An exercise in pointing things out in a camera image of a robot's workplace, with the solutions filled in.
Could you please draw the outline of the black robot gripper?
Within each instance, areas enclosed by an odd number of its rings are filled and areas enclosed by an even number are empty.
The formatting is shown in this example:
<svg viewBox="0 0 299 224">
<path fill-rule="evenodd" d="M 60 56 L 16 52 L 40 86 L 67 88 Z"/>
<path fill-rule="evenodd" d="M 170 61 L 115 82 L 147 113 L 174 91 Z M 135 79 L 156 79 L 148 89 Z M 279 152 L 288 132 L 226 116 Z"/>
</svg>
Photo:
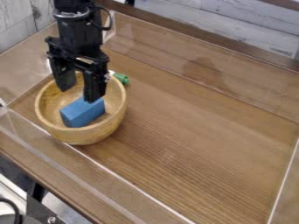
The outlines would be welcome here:
<svg viewBox="0 0 299 224">
<path fill-rule="evenodd" d="M 56 8 L 59 36 L 46 42 L 51 71 L 62 92 L 71 89 L 78 80 L 75 71 L 84 78 L 84 101 L 95 102 L 106 95 L 108 83 L 108 56 L 100 50 L 103 31 L 102 8 Z"/>
</svg>

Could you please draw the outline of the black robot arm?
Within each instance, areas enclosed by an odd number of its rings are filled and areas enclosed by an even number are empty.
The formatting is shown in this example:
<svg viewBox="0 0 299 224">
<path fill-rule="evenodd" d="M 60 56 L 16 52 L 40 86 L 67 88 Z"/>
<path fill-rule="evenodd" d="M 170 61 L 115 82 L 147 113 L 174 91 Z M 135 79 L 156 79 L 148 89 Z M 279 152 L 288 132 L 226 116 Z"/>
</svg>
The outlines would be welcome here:
<svg viewBox="0 0 299 224">
<path fill-rule="evenodd" d="M 103 32 L 112 29 L 112 16 L 95 0 L 54 0 L 59 37 L 47 37 L 47 57 L 56 86 L 62 92 L 83 74 L 83 99 L 92 103 L 106 95 L 110 57 L 100 50 Z"/>
</svg>

